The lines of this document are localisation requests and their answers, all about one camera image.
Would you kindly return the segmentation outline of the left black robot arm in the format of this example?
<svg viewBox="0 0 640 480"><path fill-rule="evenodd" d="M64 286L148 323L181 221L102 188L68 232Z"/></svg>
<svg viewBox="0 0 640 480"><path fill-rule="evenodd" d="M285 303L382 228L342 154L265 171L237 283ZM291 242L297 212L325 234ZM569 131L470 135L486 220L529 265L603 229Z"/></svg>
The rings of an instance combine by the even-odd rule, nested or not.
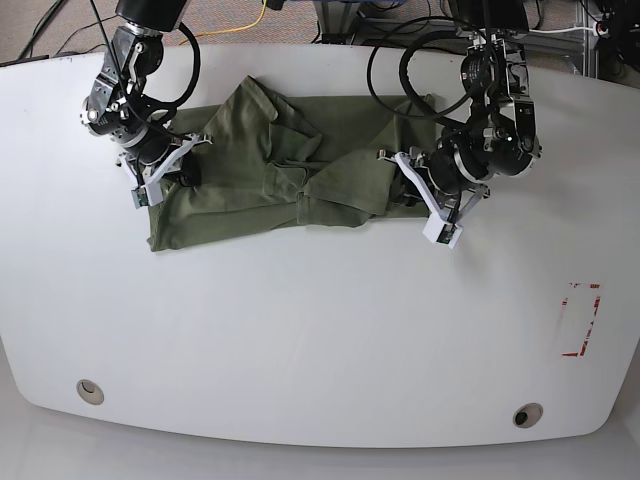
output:
<svg viewBox="0 0 640 480"><path fill-rule="evenodd" d="M449 223L462 219L474 203L489 198L487 181L497 175L517 177L541 155L536 134L535 107L523 45L515 36L529 30L519 1L452 1L450 30L425 33L409 44L400 59L402 89L417 108L417 120L441 125L432 152L408 156L409 165ZM413 87L409 62L414 54L440 40L466 33L470 39L460 65L460 79L470 104L464 121L436 111Z"/></svg>

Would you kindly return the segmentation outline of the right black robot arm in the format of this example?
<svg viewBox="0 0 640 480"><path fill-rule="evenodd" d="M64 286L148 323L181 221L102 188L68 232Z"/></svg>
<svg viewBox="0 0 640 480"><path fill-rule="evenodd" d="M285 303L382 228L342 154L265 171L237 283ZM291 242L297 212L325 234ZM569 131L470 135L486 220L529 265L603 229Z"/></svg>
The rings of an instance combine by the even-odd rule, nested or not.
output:
<svg viewBox="0 0 640 480"><path fill-rule="evenodd" d="M151 184L168 180L183 187L201 184L201 170L191 150L204 139L174 133L169 124L195 91L201 73L201 50L182 17L187 1L120 1L115 13L125 21L112 38L91 92L83 103L81 122L95 136L107 136L122 150L135 193L146 195ZM147 79L164 58L163 35L181 32L193 53L185 91L173 101L144 93Z"/></svg>

